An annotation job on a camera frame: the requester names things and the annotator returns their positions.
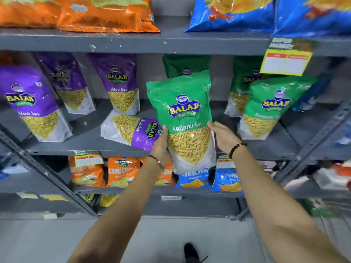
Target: bracelet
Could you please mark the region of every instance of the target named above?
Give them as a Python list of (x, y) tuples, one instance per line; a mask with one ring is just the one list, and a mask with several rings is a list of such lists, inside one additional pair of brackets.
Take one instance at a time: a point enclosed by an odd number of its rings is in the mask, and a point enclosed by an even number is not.
[(228, 155), (229, 159), (233, 159), (233, 158), (232, 158), (232, 157), (233, 157), (233, 152), (234, 152), (234, 150), (236, 150), (238, 147), (240, 147), (240, 145), (242, 145), (242, 146), (248, 146), (248, 144), (245, 143), (245, 142), (241, 142), (240, 144), (236, 144), (236, 145), (232, 148), (232, 150), (230, 151), (230, 153), (229, 153), (229, 155)]
[(163, 170), (163, 167), (162, 167), (160, 161), (158, 159), (156, 159), (156, 157), (154, 157), (152, 155), (147, 155), (147, 156), (150, 157), (150, 158), (153, 158), (157, 162), (157, 164), (160, 166), (161, 170)]

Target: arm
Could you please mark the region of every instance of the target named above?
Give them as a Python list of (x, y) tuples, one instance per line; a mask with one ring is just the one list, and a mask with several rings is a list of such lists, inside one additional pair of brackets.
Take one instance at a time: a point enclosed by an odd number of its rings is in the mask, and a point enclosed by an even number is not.
[[(168, 130), (163, 126), (163, 133), (151, 152), (162, 166), (169, 162), (167, 134)], [(147, 157), (133, 182), (87, 231), (67, 263), (120, 262), (160, 171), (156, 160)]]
[[(241, 140), (225, 125), (208, 122), (218, 147), (229, 154)], [(277, 263), (345, 263), (307, 212), (258, 165), (248, 148), (232, 156), (257, 229)]]

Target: green snack bag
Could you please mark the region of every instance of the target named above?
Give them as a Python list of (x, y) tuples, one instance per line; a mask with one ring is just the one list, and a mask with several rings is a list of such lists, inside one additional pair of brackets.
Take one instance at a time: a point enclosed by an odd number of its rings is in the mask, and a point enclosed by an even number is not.
[(169, 131), (167, 145), (176, 174), (216, 164), (214, 135), (207, 127), (207, 122), (212, 121), (210, 87), (208, 70), (146, 83), (157, 120)]
[(224, 114), (230, 117), (241, 117), (250, 97), (249, 86), (252, 82), (265, 79), (266, 74), (260, 74), (263, 56), (235, 56), (233, 59), (232, 85)]
[(309, 76), (286, 76), (253, 82), (238, 126), (241, 138), (265, 140), (282, 114), (316, 81)]
[(169, 79), (208, 70), (210, 59), (211, 55), (165, 54), (162, 57), (166, 75)]

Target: black shoe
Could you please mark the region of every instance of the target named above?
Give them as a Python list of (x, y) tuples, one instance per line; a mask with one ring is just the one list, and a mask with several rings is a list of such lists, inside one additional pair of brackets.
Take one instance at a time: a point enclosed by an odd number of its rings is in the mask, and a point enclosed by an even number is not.
[(196, 257), (197, 259), (199, 259), (199, 255), (197, 254), (195, 247), (191, 243), (186, 243), (184, 245), (184, 255), (185, 259), (187, 259), (188, 257)]

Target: floor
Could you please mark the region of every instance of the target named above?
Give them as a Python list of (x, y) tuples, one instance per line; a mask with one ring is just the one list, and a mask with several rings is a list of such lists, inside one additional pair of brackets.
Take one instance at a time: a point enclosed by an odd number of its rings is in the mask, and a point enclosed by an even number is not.
[[(2, 263), (65, 263), (95, 222), (65, 216), (57, 220), (22, 220), (0, 216)], [(351, 259), (351, 221), (316, 219), (340, 251)], [(183, 245), (193, 242), (205, 263), (273, 263), (261, 246), (254, 222), (229, 219), (148, 218), (140, 221), (122, 262), (184, 262)]]

